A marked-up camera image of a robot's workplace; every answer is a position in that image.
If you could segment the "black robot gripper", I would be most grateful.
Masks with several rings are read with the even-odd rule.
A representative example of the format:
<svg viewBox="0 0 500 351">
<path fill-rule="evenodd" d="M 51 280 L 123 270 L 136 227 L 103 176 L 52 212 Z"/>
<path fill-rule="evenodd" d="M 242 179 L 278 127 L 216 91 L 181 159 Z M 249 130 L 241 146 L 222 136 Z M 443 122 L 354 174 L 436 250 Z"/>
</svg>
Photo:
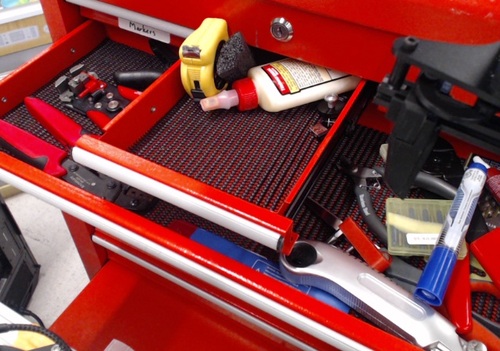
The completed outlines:
<svg viewBox="0 0 500 351">
<path fill-rule="evenodd" d="M 484 148 L 499 146 L 499 44 L 399 38 L 396 62 L 377 90 L 393 123 L 385 180 L 407 196 L 440 131 Z"/>
</svg>

